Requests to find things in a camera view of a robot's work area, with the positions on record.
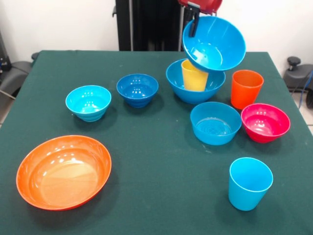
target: cup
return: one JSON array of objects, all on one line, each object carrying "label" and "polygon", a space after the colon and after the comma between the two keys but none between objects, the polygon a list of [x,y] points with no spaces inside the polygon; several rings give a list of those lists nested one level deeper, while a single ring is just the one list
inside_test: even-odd
[{"label": "cup", "polygon": [[203,92],[205,90],[209,73],[197,69],[189,60],[183,61],[181,68],[185,89],[189,91]]},{"label": "cup", "polygon": [[264,83],[263,77],[251,70],[239,70],[233,73],[231,85],[231,104],[244,109],[253,104]]},{"label": "cup", "polygon": [[229,201],[241,211],[250,211],[272,183],[273,174],[266,164],[255,158],[239,158],[229,168]]}]

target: orange bowl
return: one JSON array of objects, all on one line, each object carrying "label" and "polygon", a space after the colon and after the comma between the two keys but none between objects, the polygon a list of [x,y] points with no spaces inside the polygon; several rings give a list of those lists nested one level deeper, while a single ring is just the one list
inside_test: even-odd
[{"label": "orange bowl", "polygon": [[22,161],[16,185],[29,204],[50,211],[76,208],[93,198],[111,172],[105,146],[86,136],[61,136],[34,148]]}]

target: bowl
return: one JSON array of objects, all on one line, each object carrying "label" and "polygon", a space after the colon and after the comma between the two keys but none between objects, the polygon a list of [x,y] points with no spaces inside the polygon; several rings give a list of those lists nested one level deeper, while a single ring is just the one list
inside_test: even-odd
[{"label": "bowl", "polygon": [[142,108],[157,93],[158,82],[146,74],[129,74],[117,82],[116,89],[130,106]]},{"label": "bowl", "polygon": [[210,145],[230,142],[241,127],[239,113],[219,102],[198,104],[191,111],[190,119],[195,136]]},{"label": "bowl", "polygon": [[207,101],[222,87],[225,82],[223,71],[211,71],[203,92],[185,90],[182,78],[181,63],[185,59],[177,60],[166,70],[166,77],[174,93],[184,102],[189,104],[200,104]]},{"label": "bowl", "polygon": [[283,136],[291,126],[287,114],[269,104],[248,105],[242,110],[241,118],[247,134],[258,143],[268,143]]},{"label": "bowl", "polygon": [[111,102],[111,93],[100,86],[83,86],[71,91],[65,100],[66,106],[80,119],[92,122],[99,120]]},{"label": "bowl", "polygon": [[86,136],[61,136],[34,148],[22,161],[16,185],[29,204],[50,211],[76,208],[93,198],[111,172],[105,146]]},{"label": "bowl", "polygon": [[188,59],[196,68],[226,71],[242,62],[246,44],[234,25],[215,16],[200,17],[195,36],[189,37],[191,23],[185,27],[182,41]]}]

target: yellow cup inside bowl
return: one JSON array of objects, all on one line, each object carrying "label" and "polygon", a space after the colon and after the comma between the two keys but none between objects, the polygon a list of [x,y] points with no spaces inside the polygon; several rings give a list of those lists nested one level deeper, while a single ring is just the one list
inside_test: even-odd
[{"label": "yellow cup inside bowl", "polygon": [[181,64],[181,68],[185,89],[203,92],[205,90],[209,73],[197,69],[189,60],[184,60]]}]

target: dark green table cover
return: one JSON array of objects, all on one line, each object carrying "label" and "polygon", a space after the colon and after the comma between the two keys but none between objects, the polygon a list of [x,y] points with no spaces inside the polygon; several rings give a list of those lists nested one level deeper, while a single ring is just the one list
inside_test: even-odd
[{"label": "dark green table cover", "polygon": [[[291,129],[272,143],[251,141],[243,128],[232,142],[209,146],[193,135],[193,105],[180,101],[165,76],[180,52],[43,51],[0,129],[0,233],[90,235],[306,235],[313,234],[313,138],[284,81],[265,52],[247,53],[236,68],[264,77],[258,102],[283,109]],[[231,75],[212,100],[230,103]],[[115,86],[130,73],[146,73],[159,91],[143,109],[128,106]],[[76,87],[108,88],[105,116],[86,123],[65,106]],[[85,205],[50,212],[22,200],[18,166],[38,144],[80,134],[101,141],[112,172]],[[228,169],[239,157],[255,157],[272,170],[274,183],[256,209],[236,210],[227,198]]]}]

